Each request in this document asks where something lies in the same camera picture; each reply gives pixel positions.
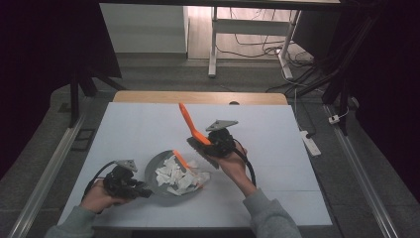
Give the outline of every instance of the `tabletop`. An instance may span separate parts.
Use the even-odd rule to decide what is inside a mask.
[[[227,104],[232,100],[241,105]],[[178,102],[185,103],[200,131],[216,119],[239,121],[229,131],[247,147],[257,185],[267,197],[280,200],[298,225],[332,224],[293,112],[283,95],[144,91],[119,92],[108,105],[59,223],[80,201],[88,181],[105,164],[134,160],[139,169],[134,179],[141,180],[142,169],[155,155],[176,149],[186,161],[195,161],[200,170],[211,174],[202,189],[174,198],[153,195],[135,199],[105,210],[96,217],[94,226],[120,229],[249,227],[251,217],[242,205],[244,197],[239,189],[186,143],[191,135]]]

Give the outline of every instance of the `gray sleeve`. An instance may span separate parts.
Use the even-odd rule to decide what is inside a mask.
[[[87,210],[80,206],[74,206],[67,219],[61,224],[51,227],[45,238],[90,238],[93,237],[93,219],[95,218],[93,211]]]
[[[248,196],[244,205],[251,215],[251,228],[258,238],[301,237],[296,224],[280,202],[277,199],[268,200],[260,189]]]

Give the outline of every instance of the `orange handle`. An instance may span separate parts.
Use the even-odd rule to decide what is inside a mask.
[[[181,162],[184,168],[189,169],[189,165],[186,162],[186,160],[179,154],[177,150],[173,150],[173,154],[178,158],[178,160]]]
[[[199,131],[197,131],[197,129],[195,129],[188,111],[186,110],[184,104],[181,102],[179,102],[179,109],[181,110],[182,116],[185,119],[189,130],[191,131],[192,137],[194,137],[197,141],[201,142],[202,144],[210,146],[211,142],[209,141],[209,139],[207,139],[205,136],[203,136],[203,134],[201,134]]]

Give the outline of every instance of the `wooden table edge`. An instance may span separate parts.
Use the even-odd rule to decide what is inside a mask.
[[[236,101],[244,105],[287,105],[281,93],[261,92],[197,92],[197,91],[118,91],[113,102],[229,104]]]

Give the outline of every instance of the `person's left hand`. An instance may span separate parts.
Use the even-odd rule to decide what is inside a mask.
[[[103,179],[99,179],[87,192],[86,196],[81,201],[80,206],[98,213],[115,203],[124,204],[129,201],[130,199],[110,196],[104,188]]]

